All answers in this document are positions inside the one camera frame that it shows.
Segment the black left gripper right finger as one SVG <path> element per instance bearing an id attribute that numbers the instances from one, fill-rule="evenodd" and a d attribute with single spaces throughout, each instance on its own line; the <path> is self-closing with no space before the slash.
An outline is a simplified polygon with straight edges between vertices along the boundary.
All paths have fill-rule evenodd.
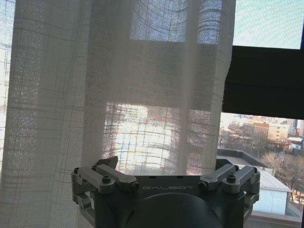
<path id="1" fill-rule="evenodd" d="M 217 159 L 216 165 L 214 172 L 200 176 L 199 190 L 213 191 L 222 184 L 225 193 L 245 192 L 244 220 L 248 219 L 253 211 L 253 205 L 259 201 L 260 172 L 253 166 L 239 168 L 226 159 Z"/>

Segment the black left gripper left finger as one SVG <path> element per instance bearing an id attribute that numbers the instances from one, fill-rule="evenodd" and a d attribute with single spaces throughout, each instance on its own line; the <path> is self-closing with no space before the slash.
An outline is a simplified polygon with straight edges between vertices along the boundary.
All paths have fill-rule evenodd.
<path id="1" fill-rule="evenodd" d="M 100 159 L 92 167 L 75 168 L 71 174 L 72 201 L 79 205 L 81 215 L 94 227 L 97 223 L 97 209 L 91 199 L 95 194 L 110 194 L 115 187 L 125 192 L 136 192 L 140 188 L 137 178 L 117 171 L 118 157 Z"/>

